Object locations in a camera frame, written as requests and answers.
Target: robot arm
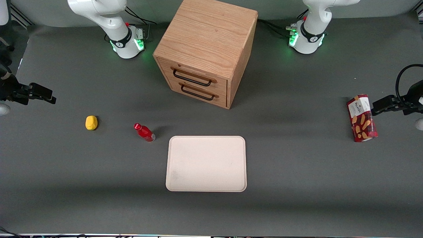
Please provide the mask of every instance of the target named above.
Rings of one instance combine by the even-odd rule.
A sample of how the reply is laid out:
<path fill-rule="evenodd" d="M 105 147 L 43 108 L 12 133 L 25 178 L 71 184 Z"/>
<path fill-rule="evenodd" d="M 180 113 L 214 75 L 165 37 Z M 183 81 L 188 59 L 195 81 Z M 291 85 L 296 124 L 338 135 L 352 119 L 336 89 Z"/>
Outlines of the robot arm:
<path fill-rule="evenodd" d="M 0 25 L 6 25 L 9 21 L 9 9 L 6 0 L 0 0 Z"/>
<path fill-rule="evenodd" d="M 423 113 L 423 80 L 411 85 L 406 95 L 399 94 L 399 81 L 402 74 L 413 67 L 423 67 L 423 64 L 411 64 L 401 70 L 395 83 L 396 95 L 388 95 L 374 102 L 371 110 L 373 116 L 387 111 L 403 111 L 405 116 L 414 112 Z"/>
<path fill-rule="evenodd" d="M 68 5 L 74 13 L 97 23 L 121 58 L 133 58 L 144 50 L 142 29 L 127 26 L 120 16 L 103 16 L 124 11 L 126 0 L 68 0 Z"/>
<path fill-rule="evenodd" d="M 287 29 L 295 30 L 289 46 L 302 54 L 311 54 L 321 45 L 324 31 L 332 20 L 329 7 L 348 6 L 360 0 L 303 0 L 308 7 L 309 14 L 306 20 L 291 24 Z"/>
<path fill-rule="evenodd" d="M 0 69 L 0 101 L 18 102 L 28 105 L 29 99 L 38 99 L 56 103 L 56 98 L 52 96 L 53 91 L 36 83 L 30 83 L 28 86 L 20 84 L 16 77 Z"/>

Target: green indicator light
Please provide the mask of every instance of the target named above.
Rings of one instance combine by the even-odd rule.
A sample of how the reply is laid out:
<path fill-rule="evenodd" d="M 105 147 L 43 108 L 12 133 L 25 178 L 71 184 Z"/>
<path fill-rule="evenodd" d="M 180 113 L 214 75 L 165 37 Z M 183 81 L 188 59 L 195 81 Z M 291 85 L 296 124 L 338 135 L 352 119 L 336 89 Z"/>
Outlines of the green indicator light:
<path fill-rule="evenodd" d="M 113 47 L 113 51 L 114 51 L 114 52 L 116 52 L 115 46 L 113 45 L 112 41 L 110 41 L 110 44 L 111 44 L 111 45 L 112 45 L 112 47 Z"/>
<path fill-rule="evenodd" d="M 289 41 L 289 44 L 291 45 L 291 46 L 295 46 L 295 43 L 297 42 L 297 39 L 298 39 L 298 33 L 295 33 L 295 35 L 294 36 L 292 36 L 292 38 L 294 38 L 293 40 L 290 40 Z"/>
<path fill-rule="evenodd" d="M 137 45 L 138 49 L 141 51 L 144 49 L 144 41 L 134 39 L 135 44 Z"/>
<path fill-rule="evenodd" d="M 323 35 L 322 35 L 322 37 L 321 37 L 321 40 L 320 40 L 319 46 L 321 46 L 321 44 L 323 43 L 323 38 L 324 38 L 324 34 L 323 34 Z"/>

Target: wooden drawer cabinet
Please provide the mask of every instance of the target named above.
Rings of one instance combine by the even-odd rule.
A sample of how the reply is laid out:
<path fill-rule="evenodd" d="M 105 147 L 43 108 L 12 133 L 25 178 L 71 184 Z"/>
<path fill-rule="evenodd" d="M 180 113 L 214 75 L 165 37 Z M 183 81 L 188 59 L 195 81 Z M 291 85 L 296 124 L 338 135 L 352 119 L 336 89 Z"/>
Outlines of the wooden drawer cabinet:
<path fill-rule="evenodd" d="M 258 14 L 215 0 L 184 0 L 153 53 L 173 91 L 231 107 Z"/>

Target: plastic tray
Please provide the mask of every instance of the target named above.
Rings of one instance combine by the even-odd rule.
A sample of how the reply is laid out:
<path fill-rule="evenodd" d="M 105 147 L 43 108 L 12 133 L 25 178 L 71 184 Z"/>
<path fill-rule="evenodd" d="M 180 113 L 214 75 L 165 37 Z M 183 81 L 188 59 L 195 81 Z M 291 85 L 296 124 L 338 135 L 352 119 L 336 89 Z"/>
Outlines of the plastic tray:
<path fill-rule="evenodd" d="M 241 136 L 174 136 L 169 141 L 170 191 L 242 192 L 247 187 Z"/>

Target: red box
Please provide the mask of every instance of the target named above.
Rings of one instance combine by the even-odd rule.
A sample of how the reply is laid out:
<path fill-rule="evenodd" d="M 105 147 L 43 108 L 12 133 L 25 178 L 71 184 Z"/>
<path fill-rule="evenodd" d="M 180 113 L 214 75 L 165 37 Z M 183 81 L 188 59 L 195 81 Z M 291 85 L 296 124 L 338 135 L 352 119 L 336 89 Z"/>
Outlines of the red box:
<path fill-rule="evenodd" d="M 365 142 L 378 136 L 366 94 L 355 96 L 347 102 L 346 107 L 355 142 Z"/>

